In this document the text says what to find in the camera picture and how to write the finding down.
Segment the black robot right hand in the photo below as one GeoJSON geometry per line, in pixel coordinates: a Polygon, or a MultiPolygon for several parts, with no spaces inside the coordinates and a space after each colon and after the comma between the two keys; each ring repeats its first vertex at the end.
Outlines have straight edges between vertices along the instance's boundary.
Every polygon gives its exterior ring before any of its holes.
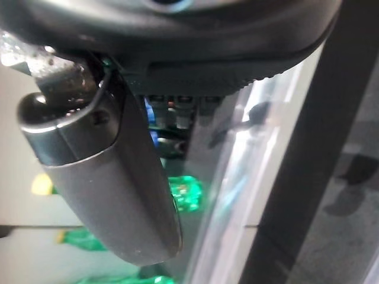
{"type": "Polygon", "coordinates": [[[18,125],[59,193],[103,244],[138,265],[182,249],[144,103],[178,125],[196,108],[308,57],[341,1],[2,1],[1,62],[39,92],[18,125]]]}

